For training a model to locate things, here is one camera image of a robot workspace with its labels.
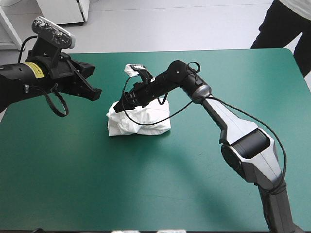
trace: white cabinet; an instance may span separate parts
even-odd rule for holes
[[[44,18],[56,24],[87,21],[89,0],[37,0]]]

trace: black cable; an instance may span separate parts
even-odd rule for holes
[[[168,95],[168,93],[166,93],[166,94],[164,95],[164,98],[163,98],[163,101],[162,101],[162,102],[160,101],[160,98],[157,98],[157,101],[159,102],[160,105],[163,105],[163,104],[165,103],[165,100],[166,100],[166,98],[167,98],[167,95]]]
[[[29,36],[27,39],[24,40],[24,42],[23,42],[22,45],[21,45],[20,51],[19,51],[19,56],[18,56],[18,61],[17,61],[17,63],[20,63],[20,61],[21,61],[21,56],[22,56],[22,54],[23,54],[23,52],[24,52],[25,44],[26,44],[29,40],[34,39],[34,38],[37,38],[37,36],[36,36],[36,35],[32,35],[32,36]]]
[[[283,185],[283,183],[284,183],[284,180],[285,180],[285,173],[286,173],[287,156],[286,156],[286,151],[285,151],[285,149],[284,149],[284,146],[283,146],[283,144],[281,143],[281,140],[279,139],[279,137],[277,136],[277,134],[276,134],[266,123],[264,123],[263,121],[259,120],[258,118],[252,116],[251,114],[249,114],[249,113],[247,113],[247,112],[245,112],[245,111],[243,111],[243,110],[241,110],[241,109],[239,109],[239,108],[237,108],[237,107],[234,107],[234,106],[232,106],[232,105],[230,105],[230,104],[228,104],[228,103],[222,101],[222,100],[219,99],[219,98],[212,97],[212,96],[208,96],[208,97],[206,97],[206,99],[216,100],[216,101],[218,101],[218,102],[220,102],[220,103],[222,103],[222,104],[224,104],[224,105],[226,105],[226,106],[228,106],[228,107],[230,107],[230,108],[232,108],[232,109],[235,109],[235,110],[237,110],[237,111],[239,111],[239,112],[241,112],[241,113],[243,113],[243,114],[249,116],[250,118],[252,118],[252,119],[254,119],[255,121],[259,122],[260,124],[264,125],[264,126],[276,137],[278,143],[279,143],[280,146],[281,146],[281,149],[282,149],[282,152],[283,152],[283,155],[284,155],[284,166],[283,166],[282,178],[281,178],[280,183],[279,183],[276,187],[274,187],[273,189],[267,190],[267,189],[264,189],[264,188],[262,188],[262,187],[261,187],[261,188],[262,188],[265,192],[267,192],[267,193],[269,193],[269,194],[273,194],[273,195],[278,194],[279,192],[274,192],[274,191],[276,191],[278,188],[280,188],[280,187]]]
[[[45,99],[47,100],[47,103],[49,105],[49,107],[51,108],[51,110],[56,114],[58,115],[59,117],[65,117],[69,114],[69,109],[68,109],[68,106],[65,102],[65,100],[63,99],[63,97],[59,94],[59,92],[56,90],[56,85],[54,87],[51,88],[51,92],[53,94],[55,94],[58,99],[60,100],[60,103],[62,104],[63,108],[64,108],[64,111],[65,113],[62,113],[60,112],[56,107],[55,105],[53,104],[51,98],[49,97],[48,93],[40,86],[34,86],[34,85],[30,85],[29,86],[30,88],[34,89],[34,90],[37,90],[37,91],[40,91],[42,92],[42,94],[44,95]]]
[[[186,104],[185,107],[183,107],[182,109],[178,110],[178,111],[175,112],[174,114],[172,114],[172,115],[170,115],[169,117],[167,117],[167,118],[165,118],[165,119],[163,119],[163,120],[160,120],[160,121],[158,121],[158,122],[154,122],[154,123],[150,123],[150,124],[143,124],[143,123],[136,122],[136,121],[134,121],[134,120],[128,115],[128,113],[126,112],[125,107],[124,107],[124,102],[123,102],[124,91],[125,91],[125,89],[126,89],[126,86],[127,86],[128,81],[129,81],[130,79],[131,79],[131,77],[129,77],[129,78],[126,80],[126,82],[125,82],[124,88],[123,88],[123,90],[122,90],[121,102],[122,102],[122,107],[123,107],[124,113],[125,113],[126,116],[127,116],[132,122],[134,122],[135,124],[138,124],[138,125],[146,125],[146,126],[148,126],[148,125],[156,125],[156,124],[158,124],[158,123],[161,123],[161,122],[163,122],[163,121],[165,121],[165,120],[167,120],[167,119],[170,119],[171,117],[177,115],[178,113],[180,113],[181,111],[185,110],[190,104],[193,103],[193,100],[190,101],[190,102],[189,102],[188,104]]]

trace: yellow label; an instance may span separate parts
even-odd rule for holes
[[[43,77],[44,77],[43,71],[41,70],[41,68],[40,68],[36,63],[33,63],[33,62],[25,62],[25,64],[26,64],[27,66],[29,66],[29,68],[34,72],[35,77],[36,77],[37,79],[40,79],[40,78],[43,78]]]

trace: crumpled white fabric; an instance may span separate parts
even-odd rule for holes
[[[124,112],[116,113],[113,106],[107,113],[109,136],[131,135],[133,133],[143,135],[159,135],[171,128],[170,119],[151,126],[142,126],[132,122]],[[136,107],[134,110],[126,110],[128,115],[138,123],[154,123],[167,118],[170,115],[169,103],[166,100],[160,105],[157,100],[151,101],[146,107]]]
[[[124,68],[124,72],[130,76],[130,77],[135,77],[138,76],[139,73],[137,71],[134,71],[131,68],[131,65],[136,66],[137,68],[144,68],[143,65],[134,65],[134,64],[126,64],[125,68]]]

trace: silver robotic arm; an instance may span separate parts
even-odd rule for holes
[[[225,161],[247,182],[259,187],[264,217],[272,233],[303,233],[293,223],[284,175],[278,164],[273,138],[257,124],[237,117],[211,94],[211,87],[181,61],[152,78],[145,67],[132,65],[143,82],[122,94],[116,112],[146,106],[159,96],[181,87],[194,103],[201,104],[221,129],[219,143]]]

